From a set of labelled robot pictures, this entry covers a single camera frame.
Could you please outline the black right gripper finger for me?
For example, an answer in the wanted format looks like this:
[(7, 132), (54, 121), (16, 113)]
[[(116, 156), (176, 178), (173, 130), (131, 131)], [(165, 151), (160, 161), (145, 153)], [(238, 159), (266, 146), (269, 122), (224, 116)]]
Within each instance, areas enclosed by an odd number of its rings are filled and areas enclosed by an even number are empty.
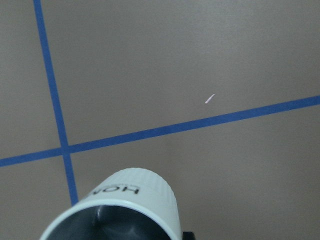
[(182, 233), (182, 240), (196, 240), (196, 237), (192, 231), (184, 231)]

